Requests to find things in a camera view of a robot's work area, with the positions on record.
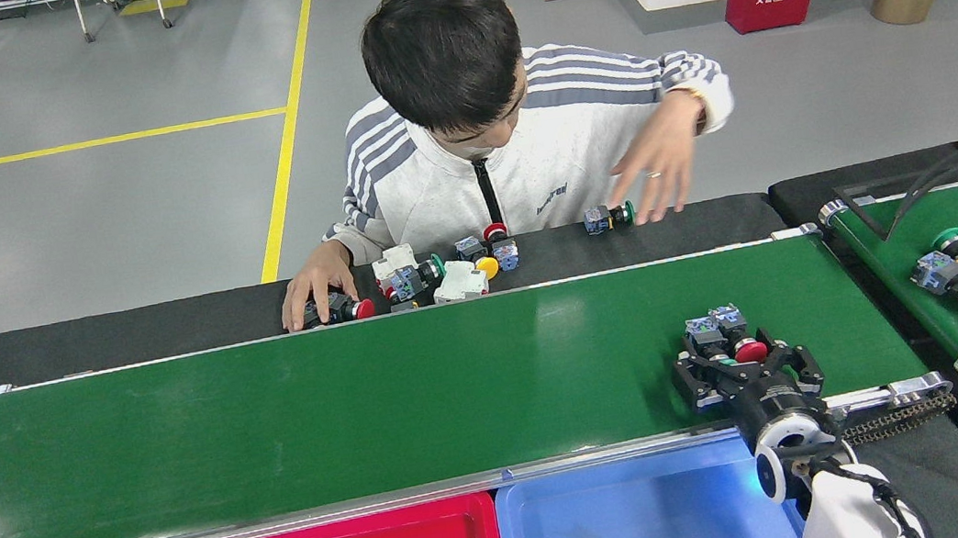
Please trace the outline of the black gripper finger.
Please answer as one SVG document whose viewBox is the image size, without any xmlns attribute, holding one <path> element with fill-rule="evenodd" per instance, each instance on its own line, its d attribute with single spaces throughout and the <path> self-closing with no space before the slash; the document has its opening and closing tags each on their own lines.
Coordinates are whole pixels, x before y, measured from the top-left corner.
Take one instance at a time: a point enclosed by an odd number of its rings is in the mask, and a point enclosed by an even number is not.
<svg viewBox="0 0 958 538">
<path fill-rule="evenodd" d="M 688 409 L 699 412 L 728 401 L 740 390 L 738 362 L 718 352 L 680 352 L 674 361 L 678 393 Z"/>
<path fill-rule="evenodd" d="M 760 378 L 785 378 L 787 384 L 794 384 L 796 390 L 806 395 L 820 397 L 825 376 L 820 364 L 807 349 L 806 345 L 789 345 L 785 340 L 776 339 L 765 328 L 758 327 L 755 339 L 767 345 L 768 354 L 763 358 Z"/>
</svg>

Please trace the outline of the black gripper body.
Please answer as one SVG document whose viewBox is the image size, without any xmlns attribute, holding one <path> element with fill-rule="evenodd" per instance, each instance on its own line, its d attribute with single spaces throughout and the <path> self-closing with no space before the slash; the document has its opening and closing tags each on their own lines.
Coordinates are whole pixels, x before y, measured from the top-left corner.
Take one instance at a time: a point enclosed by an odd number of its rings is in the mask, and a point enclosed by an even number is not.
<svg viewBox="0 0 958 538">
<path fill-rule="evenodd" d="M 832 418 L 819 398 L 824 381 L 808 368 L 797 378 L 779 369 L 727 377 L 730 416 L 744 444 L 754 449 L 834 437 Z"/>
</svg>

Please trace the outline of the person's left hand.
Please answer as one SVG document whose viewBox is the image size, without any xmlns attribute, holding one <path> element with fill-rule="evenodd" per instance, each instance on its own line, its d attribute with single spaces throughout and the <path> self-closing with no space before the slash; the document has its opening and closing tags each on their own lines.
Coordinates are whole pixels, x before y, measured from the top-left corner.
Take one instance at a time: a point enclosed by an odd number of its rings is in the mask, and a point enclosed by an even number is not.
<svg viewBox="0 0 958 538">
<path fill-rule="evenodd" d="M 624 156 L 610 172 L 616 183 L 605 204 L 618 207 L 641 180 L 637 224 L 660 221 L 684 208 L 691 185 L 697 123 L 704 104 L 693 92 L 674 90 L 663 97 Z"/>
</svg>

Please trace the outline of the person's right hand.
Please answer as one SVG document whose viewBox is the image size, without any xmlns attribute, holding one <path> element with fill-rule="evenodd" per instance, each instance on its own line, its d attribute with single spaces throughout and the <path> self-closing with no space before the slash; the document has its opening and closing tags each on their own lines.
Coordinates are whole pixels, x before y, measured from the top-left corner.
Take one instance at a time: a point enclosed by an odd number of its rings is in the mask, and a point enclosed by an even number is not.
<svg viewBox="0 0 958 538">
<path fill-rule="evenodd" d="M 283 328 L 292 332 L 304 330 L 304 309 L 309 300 L 316 305 L 318 318 L 322 322 L 329 321 L 330 286 L 358 301 L 360 296 L 352 273 L 353 264 L 353 255 L 343 243 L 336 239 L 320 243 L 298 275 L 287 284 L 282 303 Z"/>
</svg>

